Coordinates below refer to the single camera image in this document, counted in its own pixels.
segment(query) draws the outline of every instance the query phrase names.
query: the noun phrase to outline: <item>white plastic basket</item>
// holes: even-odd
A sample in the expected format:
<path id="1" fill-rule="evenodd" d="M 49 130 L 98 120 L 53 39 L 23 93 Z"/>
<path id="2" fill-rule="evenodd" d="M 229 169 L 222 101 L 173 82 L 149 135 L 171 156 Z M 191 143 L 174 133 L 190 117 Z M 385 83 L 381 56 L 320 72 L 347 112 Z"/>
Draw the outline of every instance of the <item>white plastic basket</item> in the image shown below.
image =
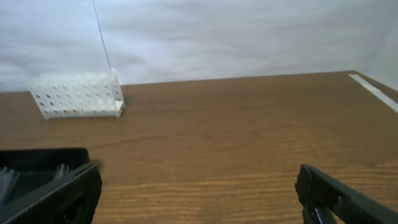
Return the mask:
<path id="1" fill-rule="evenodd" d="M 45 74 L 31 80 L 29 88 L 45 119 L 118 118 L 124 108 L 118 76 L 114 73 Z"/>

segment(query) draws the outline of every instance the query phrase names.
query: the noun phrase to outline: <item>thin wire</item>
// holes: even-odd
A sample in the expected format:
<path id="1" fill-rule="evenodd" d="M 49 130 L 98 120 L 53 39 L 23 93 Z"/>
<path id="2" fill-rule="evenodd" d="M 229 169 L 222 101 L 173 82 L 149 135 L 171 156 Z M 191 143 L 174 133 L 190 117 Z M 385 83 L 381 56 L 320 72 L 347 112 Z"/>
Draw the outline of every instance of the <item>thin wire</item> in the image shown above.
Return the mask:
<path id="1" fill-rule="evenodd" d="M 100 26 L 100 22 L 99 22 L 99 20 L 98 20 L 97 10 L 96 10 L 96 8 L 95 8 L 94 0 L 93 0 L 93 6 L 94 6 L 95 17 L 97 18 L 97 24 L 98 24 L 99 34 L 100 34 L 101 40 L 102 40 L 102 46 L 104 47 L 106 60 L 108 61 L 109 70 L 111 71 L 111 70 L 112 70 L 112 68 L 111 68 L 111 63 L 109 62 L 109 57 L 108 57 L 108 53 L 107 53 L 107 51 L 106 51 L 106 47 L 105 47 L 105 43 L 104 43 L 104 38 L 102 37 L 101 26 Z"/>

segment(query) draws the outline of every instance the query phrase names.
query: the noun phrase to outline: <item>brown wooden surface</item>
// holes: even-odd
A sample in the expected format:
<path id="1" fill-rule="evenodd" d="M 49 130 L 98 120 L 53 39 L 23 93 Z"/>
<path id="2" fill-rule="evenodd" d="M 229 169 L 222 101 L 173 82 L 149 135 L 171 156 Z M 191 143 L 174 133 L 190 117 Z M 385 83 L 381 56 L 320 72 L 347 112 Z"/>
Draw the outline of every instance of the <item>brown wooden surface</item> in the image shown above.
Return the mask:
<path id="1" fill-rule="evenodd" d="M 302 223 L 304 163 L 398 210 L 398 114 L 347 74 L 124 86 L 120 119 L 46 121 L 2 94 L 0 148 L 88 148 L 94 223 Z"/>

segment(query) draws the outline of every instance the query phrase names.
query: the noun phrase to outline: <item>wooden table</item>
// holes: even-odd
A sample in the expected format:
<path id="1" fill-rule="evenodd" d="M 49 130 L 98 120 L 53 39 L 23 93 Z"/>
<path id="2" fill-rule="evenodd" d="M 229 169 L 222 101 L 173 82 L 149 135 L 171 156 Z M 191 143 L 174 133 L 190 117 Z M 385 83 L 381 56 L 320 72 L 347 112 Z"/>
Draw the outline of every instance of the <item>wooden table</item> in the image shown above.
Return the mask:
<path id="1" fill-rule="evenodd" d="M 94 223 L 302 223 L 304 163 L 398 210 L 398 114 L 347 74 L 124 86 L 119 119 L 46 121 L 2 94 L 0 148 L 86 147 Z"/>

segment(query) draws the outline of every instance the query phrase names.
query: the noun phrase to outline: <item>white perforated rack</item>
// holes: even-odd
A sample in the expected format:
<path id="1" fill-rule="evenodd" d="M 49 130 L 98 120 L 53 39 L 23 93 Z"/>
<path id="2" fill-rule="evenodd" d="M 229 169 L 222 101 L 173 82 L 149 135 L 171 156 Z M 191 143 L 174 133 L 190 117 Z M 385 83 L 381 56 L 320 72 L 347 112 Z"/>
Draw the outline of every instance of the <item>white perforated rack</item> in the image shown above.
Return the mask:
<path id="1" fill-rule="evenodd" d="M 31 80 L 29 88 L 45 119 L 118 118 L 124 108 L 118 76 L 114 73 L 45 74 Z"/>

